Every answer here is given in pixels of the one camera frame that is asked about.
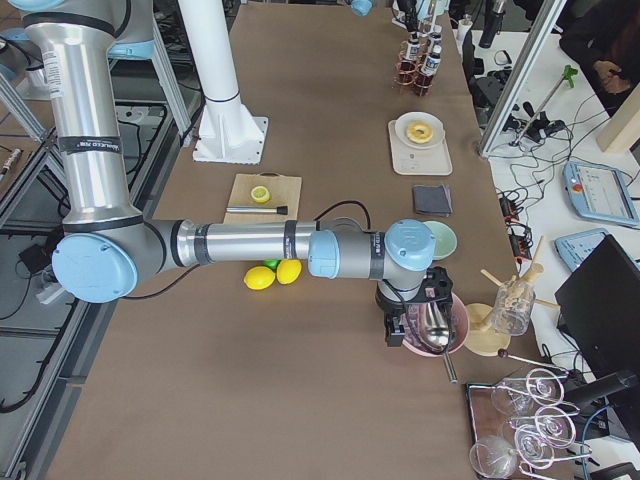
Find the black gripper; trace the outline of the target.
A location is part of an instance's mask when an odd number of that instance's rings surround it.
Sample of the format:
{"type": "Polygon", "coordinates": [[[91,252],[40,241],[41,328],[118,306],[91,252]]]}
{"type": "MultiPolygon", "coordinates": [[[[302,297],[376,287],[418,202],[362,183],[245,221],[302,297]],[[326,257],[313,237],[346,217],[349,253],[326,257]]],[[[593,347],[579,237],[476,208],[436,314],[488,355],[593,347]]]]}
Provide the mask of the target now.
{"type": "Polygon", "coordinates": [[[436,266],[426,271],[416,295],[412,299],[405,299],[401,292],[388,280],[384,281],[386,293],[384,296],[384,326],[385,341],[390,347],[402,345],[404,328],[400,324],[400,317],[408,313],[410,304],[426,304],[429,302],[452,301],[453,281],[445,268],[436,266]]]}

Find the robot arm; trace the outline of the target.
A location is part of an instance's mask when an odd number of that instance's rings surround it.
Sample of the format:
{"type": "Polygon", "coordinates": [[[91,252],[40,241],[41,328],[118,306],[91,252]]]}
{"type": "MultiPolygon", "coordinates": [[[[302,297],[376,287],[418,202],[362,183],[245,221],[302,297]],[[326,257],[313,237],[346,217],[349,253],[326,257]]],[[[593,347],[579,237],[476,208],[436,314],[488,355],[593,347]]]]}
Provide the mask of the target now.
{"type": "Polygon", "coordinates": [[[367,16],[373,7],[371,0],[349,0],[348,4],[357,16],[367,16]]]}
{"type": "Polygon", "coordinates": [[[150,2],[20,1],[17,8],[42,54],[66,176],[70,211],[52,266],[68,292],[108,303],[174,268],[303,260],[316,277],[375,281],[389,345],[412,337],[432,354],[450,350],[452,283],[432,263],[435,238],[422,222],[404,219],[377,232],[348,218],[258,224],[144,218],[129,196],[108,53],[150,37],[150,2]]]}

